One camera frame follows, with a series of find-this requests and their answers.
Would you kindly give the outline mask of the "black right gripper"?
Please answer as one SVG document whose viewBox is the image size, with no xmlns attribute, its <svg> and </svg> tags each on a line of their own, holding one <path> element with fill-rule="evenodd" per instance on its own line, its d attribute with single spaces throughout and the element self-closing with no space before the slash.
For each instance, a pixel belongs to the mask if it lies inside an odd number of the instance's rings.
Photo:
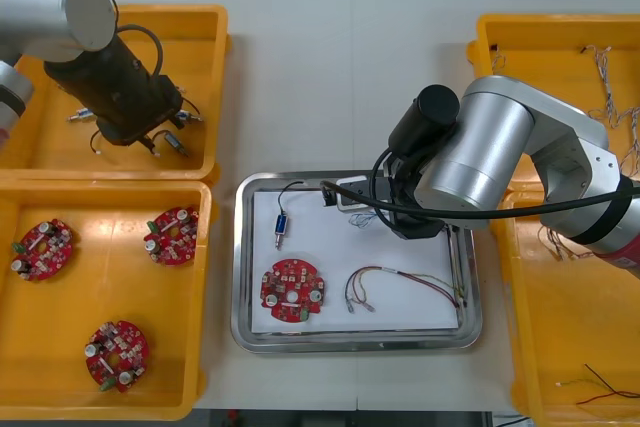
<svg viewBox="0 0 640 427">
<path fill-rule="evenodd" d="M 394 233 L 405 240 L 434 238 L 445 228 L 445 222 L 440 219 L 412 217 L 396 212 L 389 213 L 389 221 Z"/>
</svg>

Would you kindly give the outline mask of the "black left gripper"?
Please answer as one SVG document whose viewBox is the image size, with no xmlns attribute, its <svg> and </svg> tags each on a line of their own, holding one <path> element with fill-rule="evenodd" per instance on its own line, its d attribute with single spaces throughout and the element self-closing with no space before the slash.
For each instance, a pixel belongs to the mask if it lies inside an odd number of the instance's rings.
<svg viewBox="0 0 640 427">
<path fill-rule="evenodd" d="M 183 98 L 166 75 L 151 77 L 138 89 L 113 92 L 113 99 L 94 108 L 96 125 L 102 136 L 116 146 L 140 142 L 150 152 L 154 141 L 148 134 L 166 122 L 183 127 L 179 111 Z"/>
</svg>

